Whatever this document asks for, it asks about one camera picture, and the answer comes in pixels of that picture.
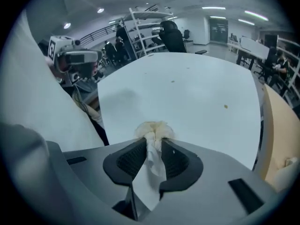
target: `metal shelving unit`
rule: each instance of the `metal shelving unit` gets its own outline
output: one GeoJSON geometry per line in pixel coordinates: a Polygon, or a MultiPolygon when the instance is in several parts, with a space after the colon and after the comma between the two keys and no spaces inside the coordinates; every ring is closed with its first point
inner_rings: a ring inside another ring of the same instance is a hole
{"type": "MultiPolygon", "coordinates": [[[[287,39],[284,39],[284,38],[278,38],[279,41],[283,41],[283,42],[287,42],[287,43],[290,43],[290,44],[293,44],[294,46],[297,46],[297,47],[300,47],[299,44],[293,42],[293,41],[290,41],[290,40],[287,40],[287,39]]],[[[298,64],[297,64],[297,67],[292,67],[290,66],[290,69],[294,72],[293,76],[291,77],[290,81],[289,81],[289,84],[288,84],[288,87],[290,88],[290,90],[293,90],[294,94],[298,97],[298,99],[300,99],[300,92],[297,90],[296,86],[294,85],[294,82],[295,82],[295,79],[296,77],[300,77],[300,74],[299,74],[299,70],[300,70],[300,58],[298,56],[296,56],[295,54],[292,54],[291,52],[281,48],[281,47],[278,47],[277,46],[277,49],[283,51],[287,56],[290,56],[294,59],[296,59],[298,61],[298,64]]],[[[288,93],[286,92],[284,97],[286,98],[289,106],[291,108],[293,108],[293,103],[292,103],[292,100],[290,97],[288,97],[288,93]]]]}
{"type": "Polygon", "coordinates": [[[148,36],[148,37],[142,37],[140,30],[142,29],[147,29],[147,28],[159,28],[160,27],[160,22],[149,22],[149,23],[141,23],[140,20],[146,20],[146,19],[164,19],[167,16],[173,16],[173,14],[169,14],[169,13],[161,13],[161,12],[151,12],[151,11],[132,11],[132,9],[129,9],[130,14],[125,16],[123,18],[123,24],[125,25],[126,21],[133,21],[135,27],[131,30],[129,30],[129,32],[132,31],[137,31],[139,40],[132,42],[132,47],[133,44],[137,43],[137,42],[141,42],[142,45],[142,50],[135,52],[136,54],[139,53],[141,57],[142,54],[144,53],[144,55],[147,54],[147,52],[151,51],[151,50],[155,50],[156,48],[160,48],[163,47],[165,45],[157,45],[154,47],[149,47],[149,48],[145,48],[143,41],[146,39],[150,39],[150,38],[156,38],[158,37],[158,35],[153,35],[153,36],[148,36]]]}

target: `ceiling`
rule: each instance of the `ceiling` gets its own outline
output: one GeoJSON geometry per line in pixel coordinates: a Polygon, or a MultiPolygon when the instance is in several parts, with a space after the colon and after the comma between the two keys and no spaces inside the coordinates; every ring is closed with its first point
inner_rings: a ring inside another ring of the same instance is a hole
{"type": "Polygon", "coordinates": [[[95,20],[103,27],[103,24],[106,24],[103,21],[128,13],[129,8],[147,8],[154,4],[171,7],[171,11],[177,16],[199,10],[207,16],[244,19],[255,23],[262,30],[292,31],[276,0],[32,0],[27,7],[27,16],[34,38],[40,41],[51,34],[83,30],[95,20]],[[203,6],[225,7],[226,10],[203,10],[203,6]],[[105,10],[98,14],[98,8],[105,10]],[[245,10],[266,16],[269,21],[247,15],[245,10]],[[63,29],[65,23],[71,23],[68,30],[63,29]]]}

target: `desk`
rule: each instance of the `desk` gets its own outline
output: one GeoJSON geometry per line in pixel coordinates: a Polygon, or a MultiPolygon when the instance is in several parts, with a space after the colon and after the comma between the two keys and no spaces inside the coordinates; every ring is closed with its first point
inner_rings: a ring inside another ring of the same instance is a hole
{"type": "Polygon", "coordinates": [[[192,53],[154,53],[100,81],[98,96],[110,144],[133,139],[142,122],[164,120],[175,139],[253,168],[261,120],[247,69],[192,53]]]}
{"type": "Polygon", "coordinates": [[[300,120],[290,106],[268,85],[264,85],[264,126],[258,173],[271,185],[287,158],[300,158],[300,120]]]}
{"type": "MultiPolygon", "coordinates": [[[[258,54],[254,53],[254,52],[251,52],[251,51],[249,51],[247,49],[242,48],[240,45],[231,44],[231,43],[227,43],[227,45],[230,46],[231,48],[232,47],[237,48],[238,49],[237,53],[239,53],[239,51],[243,51],[243,52],[248,53],[248,54],[250,54],[252,56],[251,62],[250,62],[250,66],[249,66],[249,70],[250,71],[252,69],[252,66],[253,66],[255,58],[259,58],[259,59],[262,59],[262,60],[267,59],[266,57],[262,57],[261,55],[258,55],[258,54]]],[[[238,65],[240,64],[241,58],[242,58],[242,55],[238,54],[238,59],[236,61],[236,64],[238,64],[238,65]]]]}

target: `ceiling light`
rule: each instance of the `ceiling light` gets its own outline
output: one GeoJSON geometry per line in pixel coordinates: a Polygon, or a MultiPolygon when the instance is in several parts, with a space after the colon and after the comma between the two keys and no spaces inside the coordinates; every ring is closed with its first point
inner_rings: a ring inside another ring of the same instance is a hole
{"type": "Polygon", "coordinates": [[[225,10],[225,7],[202,7],[202,9],[222,9],[225,10]]]}
{"type": "Polygon", "coordinates": [[[241,19],[239,19],[239,21],[240,22],[243,22],[243,23],[247,23],[247,24],[250,24],[250,25],[255,25],[253,22],[248,22],[248,21],[245,21],[245,20],[241,20],[241,19]]]}
{"type": "Polygon", "coordinates": [[[99,10],[97,11],[97,13],[102,13],[104,11],[104,8],[99,8],[99,10]]]}
{"type": "Polygon", "coordinates": [[[249,12],[249,11],[245,11],[245,13],[250,14],[250,15],[253,15],[253,16],[258,17],[258,18],[261,18],[261,19],[263,19],[263,20],[265,20],[265,21],[268,21],[268,18],[266,18],[266,17],[264,17],[264,16],[261,16],[261,15],[259,15],[259,14],[256,14],[256,13],[253,13],[253,12],[249,12]]]}
{"type": "Polygon", "coordinates": [[[68,22],[68,23],[65,24],[64,29],[67,29],[67,28],[69,28],[70,26],[71,26],[71,24],[68,22]]]}
{"type": "Polygon", "coordinates": [[[211,18],[220,18],[220,19],[226,19],[225,17],[218,17],[218,16],[210,16],[211,18]]]}

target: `black slot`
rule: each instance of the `black slot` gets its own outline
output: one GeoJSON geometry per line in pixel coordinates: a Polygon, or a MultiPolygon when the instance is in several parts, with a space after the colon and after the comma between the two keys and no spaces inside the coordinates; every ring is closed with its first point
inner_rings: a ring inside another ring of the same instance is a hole
{"type": "Polygon", "coordinates": [[[248,214],[254,212],[263,205],[263,201],[243,179],[232,180],[228,183],[248,214]]]}
{"type": "Polygon", "coordinates": [[[67,163],[69,165],[75,164],[75,163],[81,163],[83,161],[85,161],[86,158],[85,157],[75,157],[75,158],[70,158],[67,160],[67,163]]]}

